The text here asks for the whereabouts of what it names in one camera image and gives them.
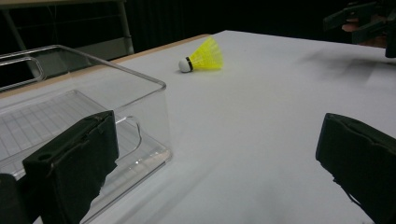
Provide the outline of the dark curtain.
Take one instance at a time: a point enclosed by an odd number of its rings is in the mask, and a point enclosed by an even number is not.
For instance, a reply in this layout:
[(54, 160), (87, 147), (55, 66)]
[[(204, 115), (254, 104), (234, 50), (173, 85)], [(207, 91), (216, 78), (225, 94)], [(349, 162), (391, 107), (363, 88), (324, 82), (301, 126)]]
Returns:
[(347, 0), (126, 0), (134, 50), (225, 30), (348, 43), (322, 20)]

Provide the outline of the white table mat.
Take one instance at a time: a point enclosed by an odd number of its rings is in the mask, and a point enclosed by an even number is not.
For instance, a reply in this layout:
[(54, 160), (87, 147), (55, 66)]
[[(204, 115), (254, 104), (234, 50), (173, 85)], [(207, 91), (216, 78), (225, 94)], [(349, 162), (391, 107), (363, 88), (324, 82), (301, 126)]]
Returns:
[(199, 38), (114, 64), (164, 82), (172, 156), (93, 224), (373, 224), (316, 160), (327, 113), (396, 136), (382, 49), (224, 31), (224, 65), (183, 74)]

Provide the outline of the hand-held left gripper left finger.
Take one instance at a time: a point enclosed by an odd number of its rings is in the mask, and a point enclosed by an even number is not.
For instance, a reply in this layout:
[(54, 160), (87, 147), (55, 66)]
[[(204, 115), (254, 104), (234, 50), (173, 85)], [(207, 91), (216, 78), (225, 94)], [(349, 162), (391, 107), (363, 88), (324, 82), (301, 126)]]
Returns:
[(22, 161), (45, 224), (79, 224), (119, 157), (114, 113), (81, 119)]

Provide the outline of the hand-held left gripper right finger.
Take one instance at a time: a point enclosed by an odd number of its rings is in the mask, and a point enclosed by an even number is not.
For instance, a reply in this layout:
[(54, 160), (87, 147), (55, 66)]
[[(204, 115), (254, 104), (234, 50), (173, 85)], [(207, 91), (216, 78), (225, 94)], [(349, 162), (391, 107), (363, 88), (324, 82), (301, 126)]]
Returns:
[(396, 224), (396, 138), (359, 120), (328, 113), (316, 160), (374, 224)]

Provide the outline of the grey metal stand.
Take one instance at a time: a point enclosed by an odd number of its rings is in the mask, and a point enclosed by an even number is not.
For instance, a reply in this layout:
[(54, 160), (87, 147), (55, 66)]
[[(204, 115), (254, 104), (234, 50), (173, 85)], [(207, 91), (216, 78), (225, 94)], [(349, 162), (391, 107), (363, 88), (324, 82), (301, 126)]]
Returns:
[(113, 60), (134, 53), (126, 0), (0, 0), (0, 49), (63, 45)]

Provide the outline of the clear plastic box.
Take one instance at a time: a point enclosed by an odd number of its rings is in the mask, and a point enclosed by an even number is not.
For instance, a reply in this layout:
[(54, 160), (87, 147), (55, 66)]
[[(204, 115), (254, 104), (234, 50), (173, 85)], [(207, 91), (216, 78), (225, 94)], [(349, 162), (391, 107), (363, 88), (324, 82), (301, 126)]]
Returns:
[(45, 224), (22, 161), (90, 115), (114, 113), (119, 157), (79, 224), (94, 220), (172, 156), (159, 79), (64, 46), (0, 56), (0, 224)]

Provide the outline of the yellow shuttlecock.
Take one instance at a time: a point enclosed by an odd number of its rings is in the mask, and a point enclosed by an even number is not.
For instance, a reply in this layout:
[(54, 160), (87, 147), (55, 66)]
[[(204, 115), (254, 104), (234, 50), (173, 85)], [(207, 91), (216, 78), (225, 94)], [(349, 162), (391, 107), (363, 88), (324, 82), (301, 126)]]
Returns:
[(208, 37), (190, 56), (178, 62), (182, 73), (194, 70), (217, 70), (223, 66), (222, 53), (219, 44), (213, 37)]

